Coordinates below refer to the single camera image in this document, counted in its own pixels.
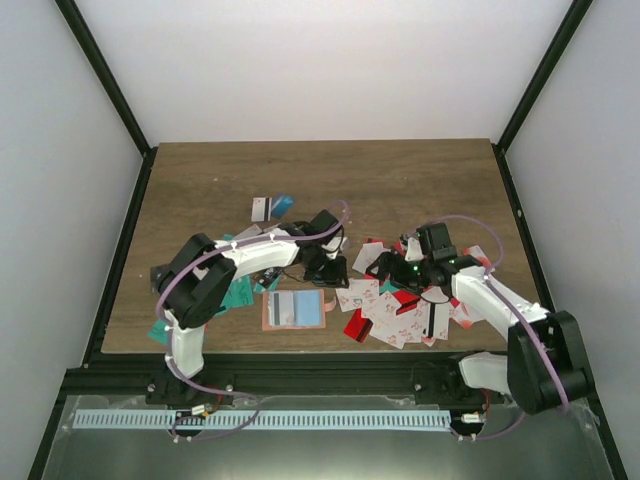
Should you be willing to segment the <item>pink leather card holder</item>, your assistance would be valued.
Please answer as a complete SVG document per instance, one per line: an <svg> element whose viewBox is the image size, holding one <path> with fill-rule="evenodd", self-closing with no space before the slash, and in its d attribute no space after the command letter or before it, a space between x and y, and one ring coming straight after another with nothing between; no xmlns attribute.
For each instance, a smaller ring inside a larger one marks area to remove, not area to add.
<svg viewBox="0 0 640 480"><path fill-rule="evenodd" d="M268 301L272 292L293 292L295 299L295 323L288 327L272 327L269 325ZM326 327L326 314L336 307L336 298L330 301L325 298L322 289L314 290L276 290L263 295L262 300L262 330L308 330L323 329Z"/></svg>

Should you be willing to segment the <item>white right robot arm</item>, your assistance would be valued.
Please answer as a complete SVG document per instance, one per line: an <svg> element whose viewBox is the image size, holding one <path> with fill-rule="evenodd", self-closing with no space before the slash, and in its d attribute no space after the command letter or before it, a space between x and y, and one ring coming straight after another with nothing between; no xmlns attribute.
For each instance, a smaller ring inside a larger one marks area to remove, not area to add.
<svg viewBox="0 0 640 480"><path fill-rule="evenodd" d="M401 238L403 250L381 253L366 268L412 294L436 287L450 300L477 312L506 341L503 355L463 357L444 378L447 396L458 403L480 389L510 396L527 414L561 408L595 392L595 380L577 320L551 312L499 282L493 269L461 254L443 222L430 222Z"/></svg>

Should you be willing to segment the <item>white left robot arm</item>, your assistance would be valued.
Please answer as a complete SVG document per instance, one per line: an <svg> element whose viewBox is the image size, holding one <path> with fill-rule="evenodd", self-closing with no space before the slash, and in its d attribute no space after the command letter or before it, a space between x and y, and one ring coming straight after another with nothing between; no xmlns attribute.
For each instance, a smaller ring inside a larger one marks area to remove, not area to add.
<svg viewBox="0 0 640 480"><path fill-rule="evenodd" d="M156 315L168 328L165 363L173 373L168 388L178 401L191 404L203 395L205 381L198 373L204 366L205 326L222 310L233 281L300 265L303 280L314 286L348 286L342 255L348 215L343 204L340 218L324 209L309 222L279 224L252 237L212 240L195 234L161 269L155 280Z"/></svg>

